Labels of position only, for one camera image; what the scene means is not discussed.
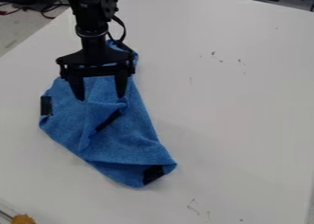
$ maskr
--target blue microfiber cloth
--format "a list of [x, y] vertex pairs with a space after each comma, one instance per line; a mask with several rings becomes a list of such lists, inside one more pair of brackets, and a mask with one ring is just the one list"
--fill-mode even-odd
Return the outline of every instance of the blue microfiber cloth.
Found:
[[142, 187], [175, 168], [132, 77], [121, 98], [114, 76], [84, 78], [84, 86], [84, 101], [62, 78], [44, 94], [51, 99], [52, 114], [41, 116], [39, 126], [53, 140], [124, 185]]

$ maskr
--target table surface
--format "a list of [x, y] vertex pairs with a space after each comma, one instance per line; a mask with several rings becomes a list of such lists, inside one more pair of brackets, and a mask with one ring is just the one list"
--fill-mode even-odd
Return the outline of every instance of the table surface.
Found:
[[305, 223], [313, 14], [248, 0], [119, 1], [140, 54], [136, 84], [179, 166], [131, 189], [39, 129], [54, 60], [80, 47], [67, 11], [0, 60], [0, 197], [40, 224]]

